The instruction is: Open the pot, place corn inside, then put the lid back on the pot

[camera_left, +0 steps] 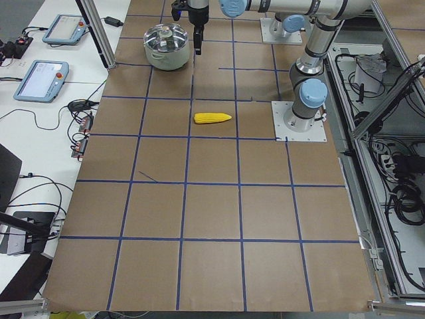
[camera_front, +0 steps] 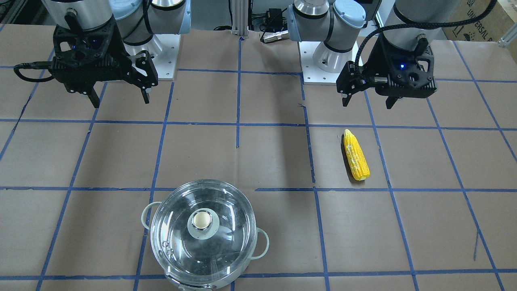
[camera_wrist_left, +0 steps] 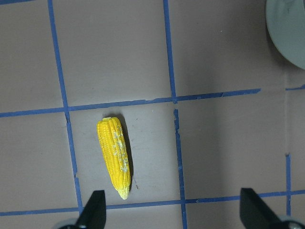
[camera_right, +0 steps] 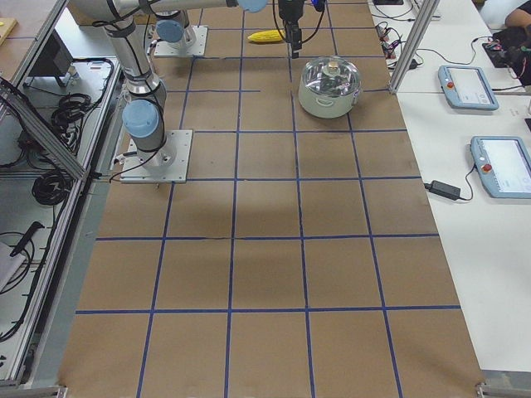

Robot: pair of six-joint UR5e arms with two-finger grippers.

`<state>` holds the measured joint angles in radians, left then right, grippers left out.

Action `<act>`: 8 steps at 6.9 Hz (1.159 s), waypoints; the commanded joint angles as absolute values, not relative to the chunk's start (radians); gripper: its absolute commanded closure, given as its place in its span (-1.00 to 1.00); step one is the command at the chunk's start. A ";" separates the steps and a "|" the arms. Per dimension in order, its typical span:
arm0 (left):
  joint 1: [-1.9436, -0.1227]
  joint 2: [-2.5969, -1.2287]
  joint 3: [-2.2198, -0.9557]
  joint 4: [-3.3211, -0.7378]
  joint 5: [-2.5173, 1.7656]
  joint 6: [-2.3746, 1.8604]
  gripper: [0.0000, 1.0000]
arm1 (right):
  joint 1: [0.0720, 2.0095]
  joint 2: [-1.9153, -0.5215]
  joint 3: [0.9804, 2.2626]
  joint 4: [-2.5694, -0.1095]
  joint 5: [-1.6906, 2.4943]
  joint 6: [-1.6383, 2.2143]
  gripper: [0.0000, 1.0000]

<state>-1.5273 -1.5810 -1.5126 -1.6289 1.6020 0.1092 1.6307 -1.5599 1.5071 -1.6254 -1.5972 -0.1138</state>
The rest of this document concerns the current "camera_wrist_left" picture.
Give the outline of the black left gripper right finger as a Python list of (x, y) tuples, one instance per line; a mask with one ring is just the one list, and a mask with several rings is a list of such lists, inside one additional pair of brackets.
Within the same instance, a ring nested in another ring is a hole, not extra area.
[(246, 229), (288, 228), (252, 188), (241, 188), (239, 216)]

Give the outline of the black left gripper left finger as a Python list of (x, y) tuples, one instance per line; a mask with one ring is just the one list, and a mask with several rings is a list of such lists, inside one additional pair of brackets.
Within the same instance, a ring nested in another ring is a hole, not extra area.
[(77, 229), (103, 229), (105, 224), (105, 192), (104, 190), (96, 190), (90, 196), (75, 226)]

